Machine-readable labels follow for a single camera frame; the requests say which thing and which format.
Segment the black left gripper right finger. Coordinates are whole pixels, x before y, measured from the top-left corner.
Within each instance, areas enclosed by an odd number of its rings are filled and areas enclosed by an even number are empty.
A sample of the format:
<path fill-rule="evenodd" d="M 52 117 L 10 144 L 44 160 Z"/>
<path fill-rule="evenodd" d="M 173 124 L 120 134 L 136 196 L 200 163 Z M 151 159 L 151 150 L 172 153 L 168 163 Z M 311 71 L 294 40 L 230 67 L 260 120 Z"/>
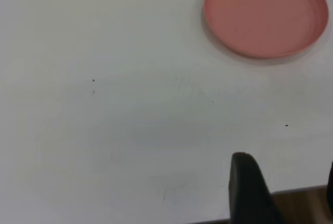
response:
<path fill-rule="evenodd" d="M 333 209 L 333 163 L 331 164 L 331 168 L 330 168 L 330 172 L 329 172 L 326 199 L 327 199 L 328 207 L 330 209 Z"/>

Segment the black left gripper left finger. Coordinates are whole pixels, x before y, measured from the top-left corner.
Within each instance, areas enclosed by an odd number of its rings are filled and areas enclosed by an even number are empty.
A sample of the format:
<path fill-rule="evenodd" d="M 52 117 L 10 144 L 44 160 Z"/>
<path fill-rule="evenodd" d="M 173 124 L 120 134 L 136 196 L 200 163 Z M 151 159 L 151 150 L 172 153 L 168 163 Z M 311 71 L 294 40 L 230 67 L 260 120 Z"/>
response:
<path fill-rule="evenodd" d="M 230 223 L 286 223 L 252 155 L 232 155 L 228 190 Z"/>

